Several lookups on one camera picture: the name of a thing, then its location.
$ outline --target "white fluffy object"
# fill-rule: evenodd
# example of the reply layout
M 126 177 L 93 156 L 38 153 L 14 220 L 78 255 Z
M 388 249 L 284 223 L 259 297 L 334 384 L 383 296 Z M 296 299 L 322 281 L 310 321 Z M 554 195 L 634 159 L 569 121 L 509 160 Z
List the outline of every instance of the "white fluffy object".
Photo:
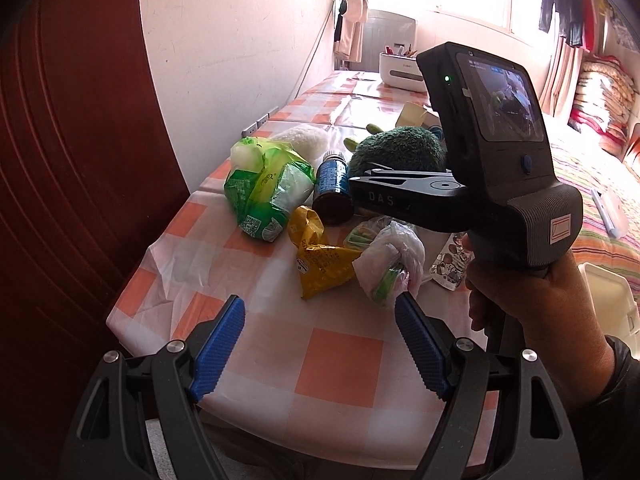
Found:
M 329 147 L 328 133 L 309 124 L 299 124 L 271 136 L 269 140 L 290 142 L 294 151 L 311 164 Z

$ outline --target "hanging clothes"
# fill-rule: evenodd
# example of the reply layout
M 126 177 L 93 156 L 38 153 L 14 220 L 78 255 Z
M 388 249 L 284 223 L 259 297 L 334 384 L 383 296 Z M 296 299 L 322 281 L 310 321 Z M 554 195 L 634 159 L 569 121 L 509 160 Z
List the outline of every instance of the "hanging clothes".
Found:
M 570 16 L 567 43 L 572 47 L 583 46 L 584 6 L 582 0 L 571 0 Z
M 362 39 L 364 36 L 364 24 L 369 17 L 369 3 L 367 0 L 341 0 L 346 4 L 342 12 L 342 23 L 339 40 L 334 41 L 334 54 L 343 61 L 359 63 L 362 59 Z
M 334 42 L 340 41 L 342 35 L 342 19 L 345 12 L 347 12 L 347 0 L 341 0 L 340 7 L 338 8 L 338 19 L 335 22 Z
M 591 0 L 582 0 L 582 16 L 584 19 L 583 47 L 585 50 L 593 52 L 596 42 L 596 17 Z
M 582 46 L 584 11 L 582 0 L 542 0 L 540 30 L 549 32 L 554 9 L 559 15 L 559 35 L 572 47 Z
M 605 26 L 607 22 L 607 9 L 603 6 L 604 0 L 591 0 L 594 15 L 594 44 L 593 52 L 602 52 L 605 44 Z
M 343 0 L 346 2 L 346 10 L 338 17 L 342 18 L 340 25 L 340 39 L 334 43 L 334 53 L 344 61 L 360 62 L 362 59 L 362 25 L 367 23 L 369 17 L 369 3 L 367 0 Z

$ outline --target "metal screw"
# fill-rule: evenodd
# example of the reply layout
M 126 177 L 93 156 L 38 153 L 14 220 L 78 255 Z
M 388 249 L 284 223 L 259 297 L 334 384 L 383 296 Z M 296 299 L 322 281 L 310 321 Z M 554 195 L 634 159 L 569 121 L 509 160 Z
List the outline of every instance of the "metal screw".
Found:
M 168 352 L 171 352 L 172 354 L 177 354 L 178 352 L 182 352 L 184 350 L 184 341 L 180 341 L 179 339 L 169 341 L 166 345 L 166 349 Z
M 463 352 L 471 352 L 474 348 L 474 342 L 471 341 L 471 339 L 467 339 L 466 337 L 461 337 L 456 341 L 456 346 Z
M 538 359 L 538 354 L 536 354 L 533 350 L 525 348 L 522 351 L 522 357 L 532 363 L 533 361 L 536 361 Z
M 117 350 L 109 350 L 105 355 L 102 356 L 102 360 L 105 363 L 114 363 L 120 357 L 120 352 Z

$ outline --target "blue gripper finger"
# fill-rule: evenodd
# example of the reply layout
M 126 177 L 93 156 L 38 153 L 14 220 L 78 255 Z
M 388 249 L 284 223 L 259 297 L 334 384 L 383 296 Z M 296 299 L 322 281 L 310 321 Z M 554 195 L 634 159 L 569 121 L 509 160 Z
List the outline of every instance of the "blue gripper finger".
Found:
M 244 327 L 244 301 L 235 298 L 222 314 L 206 343 L 194 359 L 189 393 L 195 402 L 216 389 L 222 370 Z
M 396 324 L 420 372 L 422 382 L 439 399 L 448 400 L 454 389 L 454 385 L 447 379 L 450 374 L 448 347 L 439 341 L 438 335 L 430 333 L 426 316 L 408 292 L 396 299 L 395 313 Z

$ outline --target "orange checkered tablecloth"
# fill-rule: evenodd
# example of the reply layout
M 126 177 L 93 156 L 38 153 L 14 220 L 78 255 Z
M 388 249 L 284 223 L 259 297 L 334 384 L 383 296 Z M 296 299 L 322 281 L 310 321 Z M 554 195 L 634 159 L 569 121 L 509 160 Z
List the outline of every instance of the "orange checkered tablecloth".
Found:
M 377 74 L 337 72 L 256 135 L 313 123 L 339 149 L 345 136 L 363 136 L 369 122 L 392 127 L 405 101 L 424 100 L 387 89 Z M 355 280 L 303 301 L 287 235 L 267 244 L 236 226 L 223 193 L 229 169 L 226 161 L 211 173 L 148 248 L 108 326 L 133 355 L 150 354 L 215 317 L 237 294 L 246 325 L 203 409 L 321 458 L 415 468 L 444 405 L 422 384 L 393 313 L 375 307 Z M 356 223 L 330 228 L 330 242 L 340 243 Z M 468 294 L 427 283 L 417 300 L 456 336 L 485 343 L 470 330 Z M 494 415 L 495 397 L 488 396 L 471 464 L 484 461 Z

